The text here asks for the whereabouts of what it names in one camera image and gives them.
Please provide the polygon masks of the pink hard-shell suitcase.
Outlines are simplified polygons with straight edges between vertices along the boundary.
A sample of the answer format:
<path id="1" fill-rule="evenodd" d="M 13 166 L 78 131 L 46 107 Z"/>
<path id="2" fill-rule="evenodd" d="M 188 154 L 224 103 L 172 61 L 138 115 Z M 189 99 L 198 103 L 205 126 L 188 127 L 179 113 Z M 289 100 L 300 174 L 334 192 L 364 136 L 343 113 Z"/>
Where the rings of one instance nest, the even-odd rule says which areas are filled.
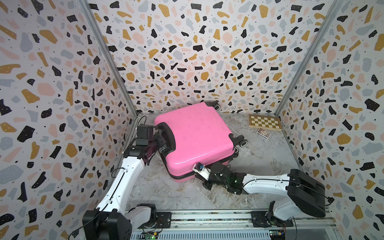
<path id="1" fill-rule="evenodd" d="M 202 102 L 161 114 L 155 125 L 162 130 L 166 147 L 160 157 L 176 182 L 194 178 L 194 166 L 210 166 L 236 158 L 248 141 L 235 136 L 218 111 L 218 102 Z"/>

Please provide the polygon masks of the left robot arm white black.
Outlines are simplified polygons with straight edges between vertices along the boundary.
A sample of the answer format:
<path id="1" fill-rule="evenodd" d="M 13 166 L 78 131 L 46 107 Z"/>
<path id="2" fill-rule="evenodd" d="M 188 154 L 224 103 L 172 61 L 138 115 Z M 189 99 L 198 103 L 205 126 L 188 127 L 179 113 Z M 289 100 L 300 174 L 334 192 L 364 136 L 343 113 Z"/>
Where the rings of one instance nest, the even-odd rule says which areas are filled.
<path id="1" fill-rule="evenodd" d="M 94 210 L 83 216 L 87 240 L 129 240 L 135 230 L 157 226 L 154 204 L 139 204 L 130 211 L 126 207 L 139 175 L 165 144 L 162 135 L 156 133 L 153 137 L 136 138 L 126 148 L 109 191 Z"/>

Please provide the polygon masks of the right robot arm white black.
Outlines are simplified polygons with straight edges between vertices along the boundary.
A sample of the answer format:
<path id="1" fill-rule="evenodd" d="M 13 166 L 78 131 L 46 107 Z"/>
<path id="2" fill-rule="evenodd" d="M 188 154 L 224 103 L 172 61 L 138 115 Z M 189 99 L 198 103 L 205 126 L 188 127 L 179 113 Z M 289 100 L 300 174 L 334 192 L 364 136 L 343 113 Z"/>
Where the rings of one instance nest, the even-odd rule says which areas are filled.
<path id="1" fill-rule="evenodd" d="M 232 172 L 220 162 L 209 168 L 197 163 L 193 168 L 204 188 L 217 185 L 234 195 L 271 194 L 283 197 L 270 202 L 267 211 L 252 212 L 254 227 L 290 227 L 294 217 L 305 214 L 315 218 L 326 216 L 332 201 L 325 194 L 325 186 L 298 169 L 279 176 L 256 176 Z"/>

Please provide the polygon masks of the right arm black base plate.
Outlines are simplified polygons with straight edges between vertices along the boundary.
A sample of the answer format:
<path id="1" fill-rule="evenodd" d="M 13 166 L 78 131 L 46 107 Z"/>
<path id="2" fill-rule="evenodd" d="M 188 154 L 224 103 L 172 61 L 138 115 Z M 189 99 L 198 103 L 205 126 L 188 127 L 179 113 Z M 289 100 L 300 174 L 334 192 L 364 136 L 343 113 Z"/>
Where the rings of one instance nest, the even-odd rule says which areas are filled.
<path id="1" fill-rule="evenodd" d="M 254 228 L 269 228 L 269 227 L 293 227 L 292 220 L 280 220 L 269 211 L 252 211 L 251 221 Z"/>

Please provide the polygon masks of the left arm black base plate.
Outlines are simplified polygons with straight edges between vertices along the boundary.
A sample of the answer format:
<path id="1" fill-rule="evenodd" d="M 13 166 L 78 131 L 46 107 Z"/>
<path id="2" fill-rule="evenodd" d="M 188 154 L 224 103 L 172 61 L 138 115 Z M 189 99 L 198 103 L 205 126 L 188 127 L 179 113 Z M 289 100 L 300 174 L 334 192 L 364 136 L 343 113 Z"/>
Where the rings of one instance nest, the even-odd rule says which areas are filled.
<path id="1" fill-rule="evenodd" d="M 171 212 L 157 212 L 156 214 L 147 215 L 140 213 L 134 217 L 129 217 L 132 230 L 136 229 L 170 229 L 172 213 Z"/>

